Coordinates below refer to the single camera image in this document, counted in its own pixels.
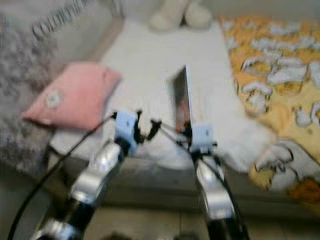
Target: stuffed toy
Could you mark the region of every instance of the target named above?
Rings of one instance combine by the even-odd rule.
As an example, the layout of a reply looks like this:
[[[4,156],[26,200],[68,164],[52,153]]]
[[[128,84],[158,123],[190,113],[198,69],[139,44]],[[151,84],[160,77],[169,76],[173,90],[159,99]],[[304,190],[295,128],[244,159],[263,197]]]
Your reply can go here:
[[[177,29],[183,19],[195,29],[208,28],[212,22],[212,13],[201,5],[202,0],[164,0],[162,7],[150,19],[151,29],[167,32]]]

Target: yellow patterned blanket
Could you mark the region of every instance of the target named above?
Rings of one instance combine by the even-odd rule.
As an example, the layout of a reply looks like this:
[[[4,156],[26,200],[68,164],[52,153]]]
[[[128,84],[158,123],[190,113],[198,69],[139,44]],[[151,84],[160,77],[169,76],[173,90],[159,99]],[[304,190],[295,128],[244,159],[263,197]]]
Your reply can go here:
[[[250,179],[320,206],[320,24],[250,16],[221,28],[245,111],[278,136]]]

